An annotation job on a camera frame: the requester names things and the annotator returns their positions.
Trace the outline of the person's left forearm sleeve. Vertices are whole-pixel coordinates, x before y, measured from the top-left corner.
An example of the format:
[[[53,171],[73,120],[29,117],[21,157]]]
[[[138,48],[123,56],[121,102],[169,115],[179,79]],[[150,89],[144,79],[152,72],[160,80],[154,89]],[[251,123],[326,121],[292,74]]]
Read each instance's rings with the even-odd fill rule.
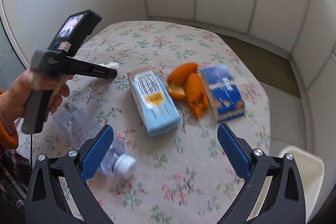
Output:
[[[25,223],[26,194],[31,176],[28,159],[18,153],[15,122],[1,120],[1,223]]]

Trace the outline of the person's left hand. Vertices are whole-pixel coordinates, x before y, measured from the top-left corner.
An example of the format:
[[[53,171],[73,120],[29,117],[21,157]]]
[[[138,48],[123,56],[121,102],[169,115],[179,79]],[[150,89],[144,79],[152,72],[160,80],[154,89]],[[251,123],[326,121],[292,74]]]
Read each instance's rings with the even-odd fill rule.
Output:
[[[29,98],[33,73],[27,69],[19,75],[11,84],[9,89],[1,94],[1,120],[5,125],[11,126],[16,119],[22,118],[26,101]],[[40,87],[43,90],[53,90],[58,84],[57,80],[51,76],[44,75],[41,79]],[[64,84],[57,95],[52,98],[50,112],[55,113],[62,104],[63,97],[68,97],[70,89]]]

